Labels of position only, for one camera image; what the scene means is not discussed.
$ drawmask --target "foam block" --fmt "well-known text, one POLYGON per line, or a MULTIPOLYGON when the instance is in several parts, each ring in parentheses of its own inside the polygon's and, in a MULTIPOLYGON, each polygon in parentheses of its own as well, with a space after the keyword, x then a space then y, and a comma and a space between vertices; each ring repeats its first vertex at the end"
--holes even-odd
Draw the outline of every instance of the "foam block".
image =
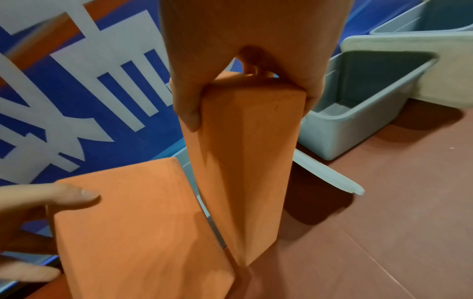
POLYGON ((74 299, 223 299, 234 272, 176 158, 59 181, 101 194, 54 215, 74 299))
POLYGON ((202 126, 181 123, 201 198, 239 266, 277 236, 305 92, 224 72, 203 94, 202 126))

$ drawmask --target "fingernail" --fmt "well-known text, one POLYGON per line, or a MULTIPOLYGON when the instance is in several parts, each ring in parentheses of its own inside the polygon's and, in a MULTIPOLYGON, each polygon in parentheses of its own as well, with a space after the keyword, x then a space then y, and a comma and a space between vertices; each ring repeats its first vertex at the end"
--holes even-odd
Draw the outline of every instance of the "fingernail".
POLYGON ((99 194, 97 192, 85 190, 85 189, 82 189, 80 194, 84 200, 93 200, 99 197, 99 194))

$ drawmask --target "yoga block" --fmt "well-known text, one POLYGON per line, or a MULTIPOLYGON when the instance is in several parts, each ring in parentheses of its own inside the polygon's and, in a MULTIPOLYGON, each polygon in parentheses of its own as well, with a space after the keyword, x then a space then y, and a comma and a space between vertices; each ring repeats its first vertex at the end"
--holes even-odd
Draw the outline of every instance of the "yoga block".
POLYGON ((239 266, 276 241, 305 92, 225 72, 205 90, 202 126, 181 127, 203 199, 239 266))
POLYGON ((234 271, 176 158, 59 181, 100 193, 54 215, 74 299, 223 299, 234 271))

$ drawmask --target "orange foam block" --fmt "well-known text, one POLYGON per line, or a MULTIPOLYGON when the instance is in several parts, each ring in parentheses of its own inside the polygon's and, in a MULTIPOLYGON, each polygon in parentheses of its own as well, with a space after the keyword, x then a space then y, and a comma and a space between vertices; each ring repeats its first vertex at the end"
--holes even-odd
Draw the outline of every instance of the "orange foam block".
POLYGON ((226 72, 203 94, 199 130, 181 122, 200 195, 239 266, 276 240, 305 98, 279 78, 226 72))
POLYGON ((54 215, 74 299, 223 299, 235 276, 176 158, 59 181, 100 193, 54 215))

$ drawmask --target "plastic tray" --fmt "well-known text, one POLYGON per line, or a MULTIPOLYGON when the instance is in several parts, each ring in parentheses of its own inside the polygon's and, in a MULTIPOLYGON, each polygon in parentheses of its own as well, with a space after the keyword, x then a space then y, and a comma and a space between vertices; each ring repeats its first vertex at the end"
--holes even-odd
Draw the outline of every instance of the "plastic tray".
POLYGON ((373 29, 370 34, 473 30, 473 0, 431 0, 373 29))
POLYGON ((325 160, 335 159, 395 119, 435 61, 434 54, 422 52, 334 56, 324 95, 302 121, 299 143, 325 160))

